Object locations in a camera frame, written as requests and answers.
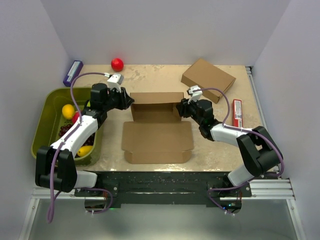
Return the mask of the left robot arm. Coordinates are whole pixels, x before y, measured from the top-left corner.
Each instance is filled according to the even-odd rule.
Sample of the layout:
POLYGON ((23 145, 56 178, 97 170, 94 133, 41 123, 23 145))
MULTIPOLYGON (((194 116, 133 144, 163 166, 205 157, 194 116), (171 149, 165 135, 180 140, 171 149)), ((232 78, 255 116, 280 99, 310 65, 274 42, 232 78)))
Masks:
POLYGON ((97 83, 91 88, 89 102, 81 117, 59 140, 37 150, 35 184, 38 187, 65 193, 85 188, 92 196, 103 192, 104 184, 97 180, 97 174, 78 171, 74 158, 85 141, 103 125, 109 111, 126 110, 134 99, 124 87, 109 88, 105 83, 97 83))

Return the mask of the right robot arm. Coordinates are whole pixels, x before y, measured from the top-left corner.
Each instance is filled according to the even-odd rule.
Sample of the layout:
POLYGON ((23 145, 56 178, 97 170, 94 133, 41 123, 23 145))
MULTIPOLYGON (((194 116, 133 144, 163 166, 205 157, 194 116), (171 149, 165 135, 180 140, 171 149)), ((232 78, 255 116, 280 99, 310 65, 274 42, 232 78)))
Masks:
POLYGON ((192 118, 198 124, 205 139, 238 147, 243 165, 228 173, 228 181, 222 185, 227 196, 235 196, 242 184, 264 175, 273 167, 284 166, 281 151, 263 126, 239 128, 218 121, 209 100, 193 101, 184 98, 176 108, 180 117, 192 118))

